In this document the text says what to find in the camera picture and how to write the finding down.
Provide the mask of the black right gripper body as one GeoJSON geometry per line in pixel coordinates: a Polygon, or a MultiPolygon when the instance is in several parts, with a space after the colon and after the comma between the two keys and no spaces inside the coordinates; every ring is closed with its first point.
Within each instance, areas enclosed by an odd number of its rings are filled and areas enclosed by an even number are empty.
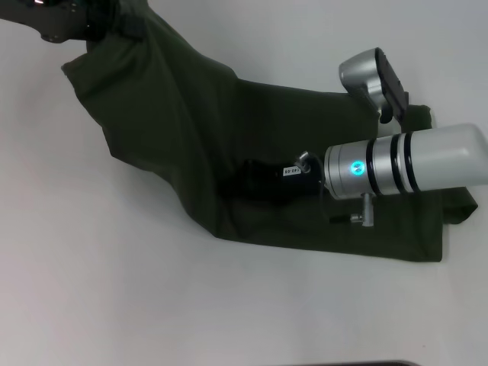
{"type": "Polygon", "coordinates": [[[321,161],[312,157],[277,165],[248,159],[227,179],[227,197],[247,201],[287,204],[323,192],[321,161]]]}

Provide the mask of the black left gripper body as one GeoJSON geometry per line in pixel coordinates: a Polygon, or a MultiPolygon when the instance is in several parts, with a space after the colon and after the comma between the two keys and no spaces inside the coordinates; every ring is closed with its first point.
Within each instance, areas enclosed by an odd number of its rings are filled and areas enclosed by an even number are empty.
{"type": "Polygon", "coordinates": [[[1,19],[36,30],[51,43],[87,40],[88,15],[84,1],[1,0],[1,19]]]}

